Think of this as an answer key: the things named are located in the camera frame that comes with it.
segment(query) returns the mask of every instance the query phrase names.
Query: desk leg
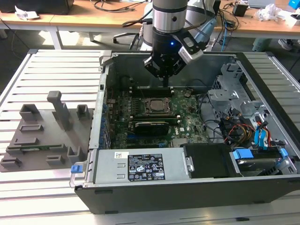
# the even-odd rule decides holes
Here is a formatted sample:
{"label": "desk leg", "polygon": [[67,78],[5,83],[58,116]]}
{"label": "desk leg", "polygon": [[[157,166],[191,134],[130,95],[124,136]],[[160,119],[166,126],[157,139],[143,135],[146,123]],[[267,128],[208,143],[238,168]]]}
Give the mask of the desk leg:
{"label": "desk leg", "polygon": [[60,38],[60,33],[55,30],[49,31],[52,37],[53,45],[55,49],[62,49],[63,45]]}
{"label": "desk leg", "polygon": [[0,29],[0,38],[6,39],[8,36],[6,35],[5,31],[3,29]]}

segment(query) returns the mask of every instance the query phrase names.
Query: black box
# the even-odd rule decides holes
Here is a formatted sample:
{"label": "black box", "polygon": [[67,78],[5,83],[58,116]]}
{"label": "black box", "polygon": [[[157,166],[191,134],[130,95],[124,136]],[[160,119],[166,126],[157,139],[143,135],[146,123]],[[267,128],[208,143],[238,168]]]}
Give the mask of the black box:
{"label": "black box", "polygon": [[66,15],[69,13],[74,0],[0,0],[0,11],[15,12],[15,6],[24,11]]}
{"label": "black box", "polygon": [[248,5],[235,4],[235,6],[233,7],[233,10],[232,10],[232,13],[235,16],[243,17],[245,15],[247,8],[248,8]]}

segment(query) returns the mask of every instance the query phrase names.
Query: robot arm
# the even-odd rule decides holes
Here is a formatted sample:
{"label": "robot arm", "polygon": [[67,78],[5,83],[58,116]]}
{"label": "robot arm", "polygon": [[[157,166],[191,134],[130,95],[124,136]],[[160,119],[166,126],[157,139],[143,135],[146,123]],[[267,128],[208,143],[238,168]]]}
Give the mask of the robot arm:
{"label": "robot arm", "polygon": [[[204,3],[203,0],[190,2]],[[153,0],[152,54],[144,61],[144,65],[155,77],[163,80],[164,86],[168,85],[169,77],[178,74],[186,64],[199,58],[209,41],[209,38],[196,41],[190,33],[191,29],[200,24],[184,28],[187,8],[188,0]],[[206,8],[200,14],[205,14],[206,19]]]}

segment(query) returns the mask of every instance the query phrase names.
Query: blue latch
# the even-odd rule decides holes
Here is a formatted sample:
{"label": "blue latch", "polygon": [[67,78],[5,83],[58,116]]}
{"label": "blue latch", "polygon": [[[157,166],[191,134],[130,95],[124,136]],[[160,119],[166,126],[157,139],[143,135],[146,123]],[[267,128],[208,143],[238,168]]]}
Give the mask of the blue latch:
{"label": "blue latch", "polygon": [[250,149],[236,149],[233,156],[235,159],[254,158]]}
{"label": "blue latch", "polygon": [[83,173],[83,166],[82,165],[71,166],[71,173]]}
{"label": "blue latch", "polygon": [[289,154],[287,153],[287,151],[286,151],[285,149],[283,149],[283,148],[280,149],[279,151],[280,151],[280,154],[282,155],[283,158],[289,155]]}

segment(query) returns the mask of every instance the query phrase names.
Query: power supply label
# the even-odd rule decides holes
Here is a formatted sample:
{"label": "power supply label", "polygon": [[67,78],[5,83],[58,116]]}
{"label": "power supply label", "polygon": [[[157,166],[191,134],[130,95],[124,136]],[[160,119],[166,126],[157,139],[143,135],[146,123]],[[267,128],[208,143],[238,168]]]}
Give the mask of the power supply label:
{"label": "power supply label", "polygon": [[162,154],[128,155],[128,180],[165,180]]}

